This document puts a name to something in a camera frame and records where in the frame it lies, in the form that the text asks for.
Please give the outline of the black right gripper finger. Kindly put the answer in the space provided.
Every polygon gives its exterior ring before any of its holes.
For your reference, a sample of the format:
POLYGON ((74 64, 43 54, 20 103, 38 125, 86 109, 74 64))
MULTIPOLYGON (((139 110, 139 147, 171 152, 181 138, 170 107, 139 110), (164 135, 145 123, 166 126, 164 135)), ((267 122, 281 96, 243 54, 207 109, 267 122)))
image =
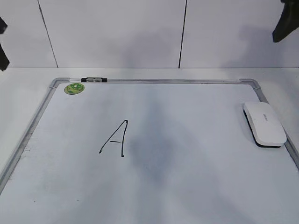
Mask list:
POLYGON ((299 1, 281 0, 284 4, 280 19, 272 32, 273 42, 280 42, 299 28, 299 1))

